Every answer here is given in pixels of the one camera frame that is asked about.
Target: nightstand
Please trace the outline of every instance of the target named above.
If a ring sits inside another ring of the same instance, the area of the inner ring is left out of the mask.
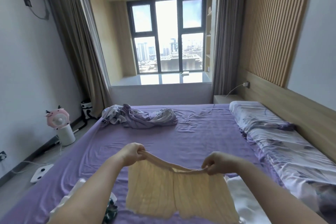
[[[244,101],[239,95],[217,95],[213,96],[214,104],[229,104],[233,101]]]

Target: purple bed sheet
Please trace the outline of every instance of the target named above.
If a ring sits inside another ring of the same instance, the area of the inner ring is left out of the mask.
[[[142,111],[172,108],[178,124],[150,129],[108,125],[99,120],[54,167],[2,218],[0,224],[45,224],[49,212],[69,193],[80,178],[88,179],[110,156],[124,145],[138,142],[157,157],[191,169],[199,169],[212,151],[230,153],[254,163],[279,183],[279,177],[264,159],[261,162],[239,132],[228,104],[138,106]],[[175,213],[169,220],[134,214],[125,208],[128,168],[121,170],[113,193],[117,197],[118,216],[114,223],[210,223],[200,218],[182,220]]]

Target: person's left hand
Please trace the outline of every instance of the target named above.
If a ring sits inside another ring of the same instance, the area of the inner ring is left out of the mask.
[[[130,143],[124,148],[122,148],[116,155],[122,158],[123,166],[128,167],[133,165],[135,162],[139,160],[144,160],[146,157],[144,155],[139,154],[139,151],[145,151],[145,147],[142,144],[138,143]]]

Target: window sill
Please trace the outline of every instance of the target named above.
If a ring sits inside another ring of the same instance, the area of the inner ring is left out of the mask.
[[[122,78],[111,86],[134,86],[134,85],[163,85],[183,83],[211,83],[206,72],[191,72],[182,76],[180,73],[165,74],[138,74],[136,76]]]

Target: window frame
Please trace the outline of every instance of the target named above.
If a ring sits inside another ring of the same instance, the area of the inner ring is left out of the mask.
[[[137,74],[164,74],[164,73],[180,73],[180,72],[184,72],[184,71],[189,71],[189,72],[204,71],[205,41],[206,41],[206,38],[207,38],[207,36],[206,36],[206,34],[207,34],[207,32],[206,32],[206,19],[207,19],[206,0],[202,0],[201,26],[200,27],[195,27],[195,28],[183,28],[183,1],[187,1],[187,0],[176,0],[176,2],[177,2],[178,64],[179,64],[179,70],[178,71],[162,71],[161,70],[160,47],[159,47],[159,37],[158,37],[156,9],[155,9],[155,2],[157,2],[157,1],[168,1],[168,0],[137,0],[137,1],[128,1],[127,2],[129,26],[130,26],[131,36],[132,36],[133,52],[134,52],[134,56],[135,56]],[[133,18],[132,6],[136,6],[136,5],[149,5],[149,7],[150,7],[150,18],[151,18],[151,22],[152,22],[152,31],[144,31],[144,32],[136,32],[135,31],[135,23],[134,23],[134,18]],[[195,34],[195,33],[203,33],[202,69],[184,70],[183,71],[182,35],[184,35],[184,34]],[[137,57],[137,48],[135,46],[135,38],[138,38],[138,37],[154,37],[155,38],[157,72],[140,73],[138,57]]]

